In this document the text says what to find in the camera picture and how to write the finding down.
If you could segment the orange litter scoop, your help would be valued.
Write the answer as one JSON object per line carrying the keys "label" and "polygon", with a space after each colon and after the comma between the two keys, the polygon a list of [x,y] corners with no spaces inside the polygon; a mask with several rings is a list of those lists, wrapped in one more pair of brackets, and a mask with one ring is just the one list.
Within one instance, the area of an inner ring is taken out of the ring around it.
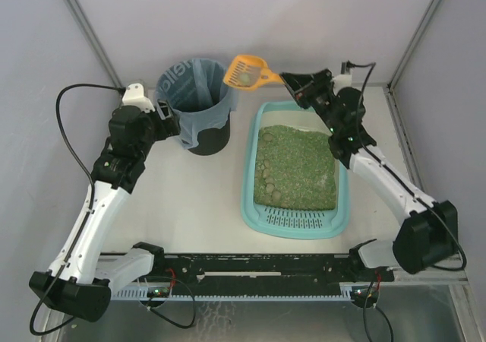
{"label": "orange litter scoop", "polygon": [[237,55],[232,60],[223,82],[238,90],[253,91],[267,84],[284,84],[267,62],[255,55]]}

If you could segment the teal litter box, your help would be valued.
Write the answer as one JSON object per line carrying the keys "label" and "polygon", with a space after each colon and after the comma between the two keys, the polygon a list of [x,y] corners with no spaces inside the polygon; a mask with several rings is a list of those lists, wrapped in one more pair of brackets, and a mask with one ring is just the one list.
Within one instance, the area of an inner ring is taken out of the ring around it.
{"label": "teal litter box", "polygon": [[271,125],[284,125],[301,131],[330,131],[317,114],[292,101],[264,103],[252,119],[245,154],[241,187],[241,215],[246,224],[260,233],[288,239],[329,239],[338,236],[349,222],[349,180],[347,169],[334,163],[333,183],[336,206],[325,211],[304,211],[263,206],[254,201],[258,132]]}

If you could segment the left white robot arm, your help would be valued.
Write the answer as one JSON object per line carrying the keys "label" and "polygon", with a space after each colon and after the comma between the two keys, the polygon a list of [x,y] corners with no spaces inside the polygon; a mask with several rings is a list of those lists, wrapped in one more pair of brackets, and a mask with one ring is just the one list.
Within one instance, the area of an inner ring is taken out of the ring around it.
{"label": "left white robot arm", "polygon": [[135,279],[163,264],[163,248],[138,242],[111,264],[99,256],[113,221],[145,170],[151,147],[179,133],[166,103],[144,111],[117,108],[109,120],[109,136],[93,164],[84,206],[68,239],[46,272],[36,271],[30,289],[47,307],[85,321],[98,321],[110,299]]}

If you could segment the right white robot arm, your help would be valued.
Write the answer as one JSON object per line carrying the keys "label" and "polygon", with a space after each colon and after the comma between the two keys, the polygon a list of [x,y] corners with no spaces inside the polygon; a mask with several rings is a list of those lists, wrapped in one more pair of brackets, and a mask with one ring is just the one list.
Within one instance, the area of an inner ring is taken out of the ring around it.
{"label": "right white robot arm", "polygon": [[367,133],[362,120],[364,90],[350,84],[355,65],[346,62],[334,76],[324,69],[313,74],[280,74],[292,99],[312,109],[330,130],[331,153],[375,191],[399,221],[392,240],[371,240],[358,246],[358,257],[369,269],[400,267],[409,274],[442,269],[441,261],[459,255],[467,264],[458,240],[458,212],[450,201],[436,201],[400,174]]}

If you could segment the grey-green litter clump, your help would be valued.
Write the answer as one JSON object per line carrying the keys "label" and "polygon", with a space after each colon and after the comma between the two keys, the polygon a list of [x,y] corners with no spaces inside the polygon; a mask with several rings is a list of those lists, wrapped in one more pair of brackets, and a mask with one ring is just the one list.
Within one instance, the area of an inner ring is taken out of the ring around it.
{"label": "grey-green litter clump", "polygon": [[238,76],[238,82],[241,86],[250,86],[251,85],[251,76],[247,73],[241,73]]}

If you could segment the green cat litter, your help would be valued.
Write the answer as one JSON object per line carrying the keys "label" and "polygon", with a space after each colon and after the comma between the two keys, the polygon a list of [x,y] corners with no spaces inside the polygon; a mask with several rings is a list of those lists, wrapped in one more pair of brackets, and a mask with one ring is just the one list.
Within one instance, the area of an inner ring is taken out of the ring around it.
{"label": "green cat litter", "polygon": [[328,136],[285,125],[258,132],[254,202],[298,211],[336,207],[336,163]]}

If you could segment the blue plastic bin liner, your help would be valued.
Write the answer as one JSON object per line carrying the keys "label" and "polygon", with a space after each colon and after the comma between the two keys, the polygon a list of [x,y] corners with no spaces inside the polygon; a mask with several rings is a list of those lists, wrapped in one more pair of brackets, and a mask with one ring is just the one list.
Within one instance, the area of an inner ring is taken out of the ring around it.
{"label": "blue plastic bin liner", "polygon": [[222,128],[237,109],[235,91],[223,82],[226,66],[211,59],[189,59],[168,68],[156,84],[154,99],[166,101],[178,119],[185,150],[198,145],[204,129]]}

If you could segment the black trash bin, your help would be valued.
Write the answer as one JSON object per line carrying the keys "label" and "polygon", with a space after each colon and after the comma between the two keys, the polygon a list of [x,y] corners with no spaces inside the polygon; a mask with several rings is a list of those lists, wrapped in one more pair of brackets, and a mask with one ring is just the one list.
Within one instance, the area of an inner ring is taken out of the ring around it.
{"label": "black trash bin", "polygon": [[231,119],[227,116],[222,128],[208,128],[197,136],[198,145],[188,150],[198,156],[210,156],[220,152],[229,142],[231,134]]}

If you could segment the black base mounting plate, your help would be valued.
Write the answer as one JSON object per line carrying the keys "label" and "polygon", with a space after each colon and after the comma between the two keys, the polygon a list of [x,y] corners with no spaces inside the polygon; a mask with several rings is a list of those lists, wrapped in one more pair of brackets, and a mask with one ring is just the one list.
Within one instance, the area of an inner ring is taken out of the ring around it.
{"label": "black base mounting plate", "polygon": [[296,290],[312,281],[321,285],[367,284],[372,280],[392,282],[387,268],[367,269],[348,254],[167,254],[147,275],[131,284],[167,283],[184,287],[227,287],[250,290],[263,287]]}

